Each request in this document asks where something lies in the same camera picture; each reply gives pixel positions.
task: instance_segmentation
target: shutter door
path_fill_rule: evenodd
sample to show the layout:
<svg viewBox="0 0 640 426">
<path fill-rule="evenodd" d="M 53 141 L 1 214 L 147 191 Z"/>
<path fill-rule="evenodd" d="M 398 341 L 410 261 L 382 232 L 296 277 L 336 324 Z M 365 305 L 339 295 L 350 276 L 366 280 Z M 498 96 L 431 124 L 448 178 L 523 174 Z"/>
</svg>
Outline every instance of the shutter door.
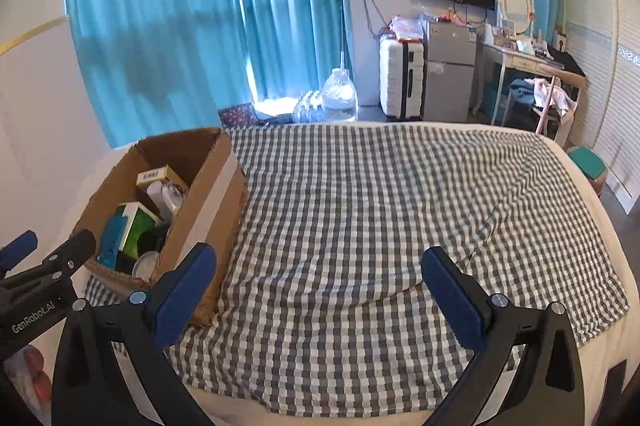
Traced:
<svg viewBox="0 0 640 426">
<path fill-rule="evenodd" d="M 640 196 L 640 0 L 618 0 L 618 56 L 595 152 L 634 199 Z"/>
<path fill-rule="evenodd" d="M 570 141 L 593 148 L 611 86 L 612 0 L 564 0 L 567 51 L 587 76 Z"/>
</svg>

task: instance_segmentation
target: white container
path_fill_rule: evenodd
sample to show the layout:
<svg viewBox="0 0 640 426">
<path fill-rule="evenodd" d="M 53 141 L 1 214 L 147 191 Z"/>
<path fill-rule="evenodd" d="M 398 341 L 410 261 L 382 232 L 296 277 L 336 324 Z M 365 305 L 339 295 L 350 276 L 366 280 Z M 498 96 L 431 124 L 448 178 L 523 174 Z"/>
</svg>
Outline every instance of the white container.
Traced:
<svg viewBox="0 0 640 426">
<path fill-rule="evenodd" d="M 424 46 L 420 42 L 380 42 L 380 105 L 386 116 L 420 117 L 424 88 Z"/>
</svg>

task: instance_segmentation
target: teal stool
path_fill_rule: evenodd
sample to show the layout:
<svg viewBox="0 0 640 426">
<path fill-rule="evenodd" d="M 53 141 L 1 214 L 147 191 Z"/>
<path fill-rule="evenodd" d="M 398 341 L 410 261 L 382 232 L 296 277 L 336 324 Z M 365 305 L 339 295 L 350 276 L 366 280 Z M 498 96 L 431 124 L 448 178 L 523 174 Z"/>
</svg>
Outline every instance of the teal stool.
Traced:
<svg viewBox="0 0 640 426">
<path fill-rule="evenodd" d="M 588 148 L 571 148 L 567 154 L 588 178 L 591 186 L 600 196 L 607 181 L 607 167 L 600 157 Z"/>
</svg>

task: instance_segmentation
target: white mattress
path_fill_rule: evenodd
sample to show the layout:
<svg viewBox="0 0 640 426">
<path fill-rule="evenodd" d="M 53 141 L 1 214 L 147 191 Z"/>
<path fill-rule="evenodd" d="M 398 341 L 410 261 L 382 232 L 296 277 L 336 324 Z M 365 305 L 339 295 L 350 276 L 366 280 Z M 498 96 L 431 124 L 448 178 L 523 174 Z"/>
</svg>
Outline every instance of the white mattress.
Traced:
<svg viewBox="0 0 640 426">
<path fill-rule="evenodd" d="M 364 126 L 380 125 L 379 123 L 365 122 L 356 124 Z M 430 124 L 436 127 L 445 126 L 459 130 L 473 130 L 478 128 L 482 130 L 488 129 L 487 126 L 479 127 L 467 124 L 415 124 Z M 509 128 L 494 127 L 494 130 L 496 132 L 518 132 L 517 130 L 511 130 Z M 613 229 L 612 223 L 610 222 L 603 205 L 600 203 L 600 200 L 596 196 L 588 180 L 557 144 L 549 139 L 545 139 L 545 142 L 558 156 L 560 162 L 566 167 L 566 170 L 580 191 L 587 208 L 591 212 L 591 215 L 600 230 L 604 244 L 607 247 L 611 263 L 625 288 L 630 306 L 629 312 L 623 318 L 611 326 L 606 332 L 582 346 L 579 350 L 586 403 L 585 424 L 590 425 L 598 410 L 598 406 L 600 405 L 609 369 L 626 359 L 626 385 L 640 363 L 640 345 L 637 344 L 637 338 L 640 337 L 640 300 L 638 297 L 636 281 L 628 266 L 622 248 L 620 247 L 616 232 Z M 79 215 L 90 196 L 97 189 L 102 179 L 111 170 L 111 167 L 116 164 L 123 154 L 123 149 L 111 151 L 110 154 L 104 157 L 100 164 L 98 164 L 95 175 L 85 180 L 82 189 L 80 190 L 79 199 L 76 205 L 67 215 L 65 228 L 60 233 L 60 240 L 64 240 L 64 237 L 68 236 L 75 222 L 78 221 Z M 74 278 L 76 291 L 84 288 L 87 277 L 86 273 L 78 273 L 78 275 L 76 275 Z M 62 329 L 59 326 L 54 330 L 54 333 L 47 334 L 47 346 L 49 347 L 49 351 L 56 348 L 61 330 Z M 135 376 L 135 372 L 132 369 L 130 361 L 126 358 L 120 358 L 119 361 L 123 374 L 127 379 L 131 393 L 136 399 L 136 403 L 138 404 L 140 411 L 149 418 L 159 421 L 158 416 L 150 406 L 148 398 L 146 398 L 146 395 L 138 382 L 138 378 Z M 496 390 L 494 391 L 494 395 L 479 418 L 480 420 L 487 419 L 497 412 L 513 375 L 514 372 L 507 372 L 503 374 L 498 382 Z M 323 426 L 331 424 L 333 426 L 410 426 L 421 425 L 430 415 L 429 411 L 421 411 L 376 418 L 298 418 L 270 413 L 263 408 L 263 406 L 253 401 L 214 395 L 194 388 L 190 388 L 190 392 L 194 398 L 196 398 L 200 406 L 212 416 L 217 425 Z"/>
</svg>

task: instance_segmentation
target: clothes on chair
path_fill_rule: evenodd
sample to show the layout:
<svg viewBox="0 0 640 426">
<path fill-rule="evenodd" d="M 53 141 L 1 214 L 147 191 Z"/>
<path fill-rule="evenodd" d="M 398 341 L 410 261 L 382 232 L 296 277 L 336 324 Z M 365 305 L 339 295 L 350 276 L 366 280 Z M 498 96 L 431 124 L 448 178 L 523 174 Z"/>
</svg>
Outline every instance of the clothes on chair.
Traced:
<svg viewBox="0 0 640 426">
<path fill-rule="evenodd" d="M 536 106 L 538 108 L 544 108 L 546 98 L 549 96 L 551 84 L 543 78 L 534 78 L 532 80 L 525 80 L 525 82 L 533 85 L 533 97 L 536 101 Z M 575 110 L 575 101 L 571 99 L 560 86 L 556 85 L 554 86 L 550 106 L 554 107 L 562 117 L 567 112 Z"/>
<path fill-rule="evenodd" d="M 533 80 L 513 80 L 509 85 L 511 102 L 523 106 L 544 108 L 550 86 L 546 80 L 539 78 Z M 558 131 L 556 132 L 556 138 L 554 140 L 561 147 L 564 147 L 569 137 L 577 103 L 569 97 L 569 94 L 564 88 L 556 86 L 554 88 L 554 98 L 552 99 L 551 107 L 551 109 L 558 114 L 559 118 Z"/>
</svg>

